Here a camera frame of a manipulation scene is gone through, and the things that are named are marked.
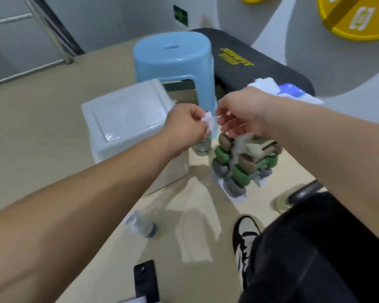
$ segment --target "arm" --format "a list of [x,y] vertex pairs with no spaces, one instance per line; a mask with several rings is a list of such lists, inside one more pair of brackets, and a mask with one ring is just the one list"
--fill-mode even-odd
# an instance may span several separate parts
[[168,162],[207,136],[175,106],[162,132],[0,211],[0,302],[55,302]]
[[224,97],[217,115],[230,137],[275,138],[379,237],[379,124],[254,87]]

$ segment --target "stool hole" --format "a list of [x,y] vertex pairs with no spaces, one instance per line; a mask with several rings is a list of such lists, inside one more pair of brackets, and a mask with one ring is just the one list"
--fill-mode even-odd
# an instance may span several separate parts
[[180,46],[177,44],[169,44],[169,45],[165,46],[164,49],[171,50],[171,49],[177,49],[178,47],[180,47]]

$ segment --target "black mat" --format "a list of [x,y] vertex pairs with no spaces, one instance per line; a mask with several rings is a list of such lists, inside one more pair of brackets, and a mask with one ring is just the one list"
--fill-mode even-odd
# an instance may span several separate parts
[[192,31],[206,35],[211,41],[215,76],[228,92],[243,89],[257,78],[272,77],[278,85],[292,83],[314,96],[313,85],[304,75],[229,34],[208,28]]

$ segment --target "blue plastic stool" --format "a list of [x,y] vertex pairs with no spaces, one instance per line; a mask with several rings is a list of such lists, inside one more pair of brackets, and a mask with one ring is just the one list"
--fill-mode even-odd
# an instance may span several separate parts
[[198,104],[215,114],[215,74],[211,42],[197,32],[174,32],[142,39],[133,48],[136,82],[193,80]]

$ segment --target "metal pole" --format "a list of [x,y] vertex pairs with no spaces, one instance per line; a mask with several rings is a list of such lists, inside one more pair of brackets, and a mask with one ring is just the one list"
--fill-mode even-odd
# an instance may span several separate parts
[[10,22],[16,22],[24,19],[33,18],[34,15],[32,15],[30,12],[23,15],[13,16],[9,18],[0,19],[0,24],[10,23]]
[[15,79],[17,79],[19,77],[28,76],[28,75],[30,75],[32,73],[35,73],[35,72],[47,69],[49,67],[53,67],[53,66],[56,66],[56,65],[63,64],[63,62],[64,62],[64,60],[59,59],[59,60],[56,60],[54,62],[50,62],[49,64],[46,64],[46,65],[43,65],[43,66],[39,66],[39,67],[33,68],[31,70],[28,70],[28,71],[17,73],[17,74],[15,74],[13,76],[5,77],[4,79],[0,80],[0,84],[8,82],[8,81],[15,80]]
[[69,65],[73,62],[73,57],[63,48],[59,40],[57,39],[56,35],[52,32],[51,28],[47,24],[47,22],[41,18],[40,14],[35,10],[34,6],[31,4],[29,0],[24,0],[25,4],[28,6],[30,11],[33,13],[35,18],[38,20],[41,27],[44,29],[46,35],[48,35],[49,39],[54,44],[55,48],[59,51],[59,53],[62,55],[63,60],[66,65]]

